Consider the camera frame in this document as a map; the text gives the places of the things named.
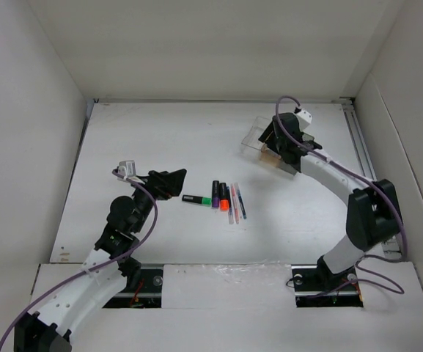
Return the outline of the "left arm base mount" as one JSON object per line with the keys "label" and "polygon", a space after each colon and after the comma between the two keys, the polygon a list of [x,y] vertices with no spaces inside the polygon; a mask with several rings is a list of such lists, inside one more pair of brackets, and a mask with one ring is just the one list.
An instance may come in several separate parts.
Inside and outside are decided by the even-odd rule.
{"label": "left arm base mount", "polygon": [[163,267],[152,266],[141,270],[133,288],[127,287],[111,298],[104,309],[159,309],[163,288]]}

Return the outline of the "teal pen clear cap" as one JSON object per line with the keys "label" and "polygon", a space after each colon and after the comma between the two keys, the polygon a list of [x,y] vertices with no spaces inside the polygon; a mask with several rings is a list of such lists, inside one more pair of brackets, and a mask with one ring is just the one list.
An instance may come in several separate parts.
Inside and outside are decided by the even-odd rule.
{"label": "teal pen clear cap", "polygon": [[235,187],[235,192],[237,194],[240,210],[241,210],[241,213],[242,213],[242,218],[247,219],[246,209],[245,209],[245,205],[243,203],[243,198],[242,198],[242,195],[241,195],[241,192],[240,192],[240,187],[239,187],[238,183],[234,183],[234,187]]}

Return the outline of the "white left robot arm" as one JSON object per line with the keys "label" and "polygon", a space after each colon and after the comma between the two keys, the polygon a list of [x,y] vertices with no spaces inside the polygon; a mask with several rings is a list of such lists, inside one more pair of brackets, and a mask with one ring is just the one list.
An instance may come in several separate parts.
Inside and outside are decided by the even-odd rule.
{"label": "white left robot arm", "polygon": [[122,290],[135,289],[141,263],[132,258],[145,239],[137,238],[148,216],[158,220],[159,201],[178,197],[187,171],[150,171],[131,177],[121,166],[113,174],[134,188],[110,204],[106,225],[80,270],[41,295],[16,319],[14,351],[71,351],[78,333],[97,311]]}

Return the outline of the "orange highlighter marker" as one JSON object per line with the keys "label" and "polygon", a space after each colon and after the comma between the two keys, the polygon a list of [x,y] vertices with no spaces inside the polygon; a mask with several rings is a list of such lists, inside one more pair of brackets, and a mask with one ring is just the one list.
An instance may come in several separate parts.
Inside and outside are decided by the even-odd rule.
{"label": "orange highlighter marker", "polygon": [[219,183],[219,208],[221,211],[229,210],[229,199],[227,196],[226,183]]}

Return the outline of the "green highlighter marker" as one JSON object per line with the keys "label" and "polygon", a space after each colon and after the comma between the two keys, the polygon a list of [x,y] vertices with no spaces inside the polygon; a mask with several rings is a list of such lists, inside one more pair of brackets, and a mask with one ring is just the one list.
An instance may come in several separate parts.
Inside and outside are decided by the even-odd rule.
{"label": "green highlighter marker", "polygon": [[212,199],[208,197],[201,197],[201,196],[194,196],[194,195],[182,195],[182,201],[191,203],[191,204],[197,204],[197,205],[204,205],[204,206],[211,206],[212,205]]}

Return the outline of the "purple highlighter marker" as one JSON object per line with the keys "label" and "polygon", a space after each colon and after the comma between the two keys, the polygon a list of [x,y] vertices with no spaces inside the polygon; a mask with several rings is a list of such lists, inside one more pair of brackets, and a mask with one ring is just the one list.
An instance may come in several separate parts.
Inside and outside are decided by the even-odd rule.
{"label": "purple highlighter marker", "polygon": [[219,208],[220,196],[219,196],[219,181],[214,180],[212,182],[212,208]]}

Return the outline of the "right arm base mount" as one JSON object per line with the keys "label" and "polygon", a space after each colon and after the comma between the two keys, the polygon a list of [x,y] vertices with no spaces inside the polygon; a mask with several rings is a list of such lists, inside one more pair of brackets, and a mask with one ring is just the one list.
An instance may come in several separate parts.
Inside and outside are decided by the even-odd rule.
{"label": "right arm base mount", "polygon": [[363,307],[354,267],[323,279],[316,265],[293,265],[286,286],[295,294],[297,308]]}

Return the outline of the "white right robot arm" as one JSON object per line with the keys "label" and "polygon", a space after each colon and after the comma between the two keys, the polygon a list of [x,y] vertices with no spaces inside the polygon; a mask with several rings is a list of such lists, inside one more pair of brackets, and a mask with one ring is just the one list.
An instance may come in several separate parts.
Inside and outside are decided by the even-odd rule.
{"label": "white right robot arm", "polygon": [[304,132],[308,125],[300,109],[275,114],[258,139],[287,169],[315,180],[345,206],[343,236],[318,258],[309,276],[320,294],[329,294],[349,283],[350,272],[372,248],[404,235],[405,228],[394,184],[366,178],[333,161]]}

